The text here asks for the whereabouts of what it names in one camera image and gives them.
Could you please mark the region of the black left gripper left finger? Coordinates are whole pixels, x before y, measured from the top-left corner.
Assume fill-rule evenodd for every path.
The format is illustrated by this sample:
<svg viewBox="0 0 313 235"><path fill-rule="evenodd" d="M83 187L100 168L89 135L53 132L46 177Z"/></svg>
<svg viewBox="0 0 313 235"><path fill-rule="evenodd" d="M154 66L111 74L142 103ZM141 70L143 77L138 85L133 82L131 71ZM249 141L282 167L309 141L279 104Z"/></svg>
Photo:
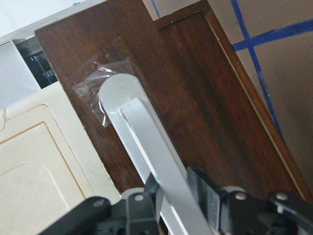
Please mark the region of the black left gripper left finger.
<svg viewBox="0 0 313 235"><path fill-rule="evenodd" d="M144 192L148 193L152 199L156 218L160 218L162 205L162 190L152 173L149 174L145 183Z"/></svg>

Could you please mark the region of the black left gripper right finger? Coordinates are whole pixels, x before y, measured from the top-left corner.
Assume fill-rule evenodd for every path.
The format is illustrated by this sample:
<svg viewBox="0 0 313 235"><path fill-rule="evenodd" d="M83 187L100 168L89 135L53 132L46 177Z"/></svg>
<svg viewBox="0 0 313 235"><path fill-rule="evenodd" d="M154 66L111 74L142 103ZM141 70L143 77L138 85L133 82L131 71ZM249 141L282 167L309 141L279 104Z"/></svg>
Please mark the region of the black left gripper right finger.
<svg viewBox="0 0 313 235"><path fill-rule="evenodd" d="M208 224L219 229L224 196L222 187L196 166L187 168L187 182Z"/></svg>

